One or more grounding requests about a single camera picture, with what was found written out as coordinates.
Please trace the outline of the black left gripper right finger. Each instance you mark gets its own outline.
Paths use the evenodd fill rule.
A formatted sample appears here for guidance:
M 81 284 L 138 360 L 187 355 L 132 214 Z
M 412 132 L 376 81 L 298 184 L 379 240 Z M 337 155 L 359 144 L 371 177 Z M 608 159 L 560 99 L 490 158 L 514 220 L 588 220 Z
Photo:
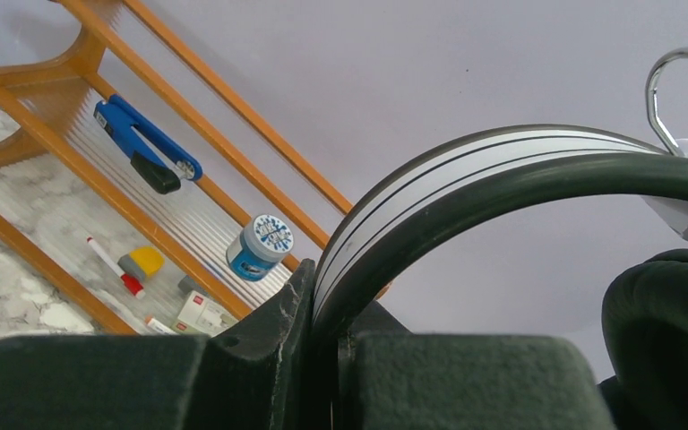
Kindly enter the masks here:
M 611 429 L 568 340 L 414 334 L 377 303 L 340 339 L 338 429 Z

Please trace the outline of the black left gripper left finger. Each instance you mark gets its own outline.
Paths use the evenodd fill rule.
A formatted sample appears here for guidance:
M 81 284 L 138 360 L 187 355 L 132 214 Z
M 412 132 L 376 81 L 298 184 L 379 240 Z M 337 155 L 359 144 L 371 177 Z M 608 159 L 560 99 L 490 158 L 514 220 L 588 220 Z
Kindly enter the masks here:
M 315 265 L 220 335 L 0 340 L 0 429 L 297 429 Z

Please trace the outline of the white black gaming headset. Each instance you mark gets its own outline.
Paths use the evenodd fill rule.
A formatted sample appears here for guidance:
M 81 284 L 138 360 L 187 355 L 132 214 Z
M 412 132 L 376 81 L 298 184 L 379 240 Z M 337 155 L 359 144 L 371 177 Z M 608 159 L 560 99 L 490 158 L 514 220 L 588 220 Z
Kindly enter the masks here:
M 653 65 L 645 85 L 653 146 L 571 125 L 473 133 L 411 160 L 361 199 L 335 231 L 315 275 L 305 383 L 334 425 L 340 339 L 381 288 L 458 234 L 546 202 L 638 194 L 688 242 L 688 143 L 658 115 L 658 79 L 688 47 Z M 596 386 L 611 429 L 688 429 L 688 248 L 631 267 L 608 287 L 601 322 L 615 375 Z

